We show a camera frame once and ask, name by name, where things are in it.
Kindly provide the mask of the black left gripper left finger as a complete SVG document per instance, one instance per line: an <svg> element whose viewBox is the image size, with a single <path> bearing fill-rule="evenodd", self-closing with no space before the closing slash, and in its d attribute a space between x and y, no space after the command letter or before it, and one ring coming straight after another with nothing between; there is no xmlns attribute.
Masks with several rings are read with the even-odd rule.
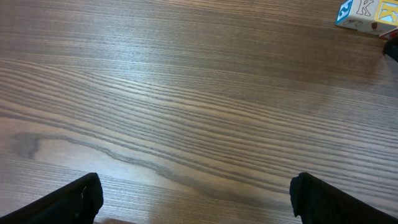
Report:
<svg viewBox="0 0 398 224"><path fill-rule="evenodd" d="M103 189L91 172L1 217L1 224L91 224L103 206Z"/></svg>

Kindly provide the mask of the white block red Q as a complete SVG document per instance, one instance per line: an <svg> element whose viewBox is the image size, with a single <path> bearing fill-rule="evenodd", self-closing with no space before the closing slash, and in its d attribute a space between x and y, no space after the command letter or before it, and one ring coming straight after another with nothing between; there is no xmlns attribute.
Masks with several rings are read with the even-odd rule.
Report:
<svg viewBox="0 0 398 224"><path fill-rule="evenodd" d="M398 36L398 28L395 28L394 30L386 32L385 34L381 34L379 38L383 40L391 40L395 39L397 36Z"/></svg>

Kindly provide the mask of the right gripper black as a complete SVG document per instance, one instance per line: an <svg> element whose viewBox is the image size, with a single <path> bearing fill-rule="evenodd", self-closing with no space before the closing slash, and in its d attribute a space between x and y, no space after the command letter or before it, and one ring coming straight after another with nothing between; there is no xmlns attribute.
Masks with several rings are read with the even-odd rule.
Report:
<svg viewBox="0 0 398 224"><path fill-rule="evenodd" d="M398 38L388 40L384 45L382 53L398 62Z"/></svg>

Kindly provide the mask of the yellow top block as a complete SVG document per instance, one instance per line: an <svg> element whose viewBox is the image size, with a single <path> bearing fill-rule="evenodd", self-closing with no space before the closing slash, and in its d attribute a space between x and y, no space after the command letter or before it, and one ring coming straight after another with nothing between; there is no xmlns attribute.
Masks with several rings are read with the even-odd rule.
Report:
<svg viewBox="0 0 398 224"><path fill-rule="evenodd" d="M397 27L397 1L396 0L378 0L374 22L377 22L377 28L368 34L381 35Z"/></svg>

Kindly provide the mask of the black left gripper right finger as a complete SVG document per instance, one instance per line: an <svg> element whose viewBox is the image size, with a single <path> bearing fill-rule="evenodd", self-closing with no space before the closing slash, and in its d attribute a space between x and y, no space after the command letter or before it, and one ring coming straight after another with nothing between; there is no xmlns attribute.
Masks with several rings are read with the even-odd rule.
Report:
<svg viewBox="0 0 398 224"><path fill-rule="evenodd" d="M303 224L397 224L397 218L307 172L292 178L289 193L294 216Z"/></svg>

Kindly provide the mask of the white block animal picture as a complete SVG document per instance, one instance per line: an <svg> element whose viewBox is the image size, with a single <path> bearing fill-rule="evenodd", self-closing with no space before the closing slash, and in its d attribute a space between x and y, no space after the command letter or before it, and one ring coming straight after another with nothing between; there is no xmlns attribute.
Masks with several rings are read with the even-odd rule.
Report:
<svg viewBox="0 0 398 224"><path fill-rule="evenodd" d="M378 0L345 0L338 8L336 26L373 32L377 28L374 22Z"/></svg>

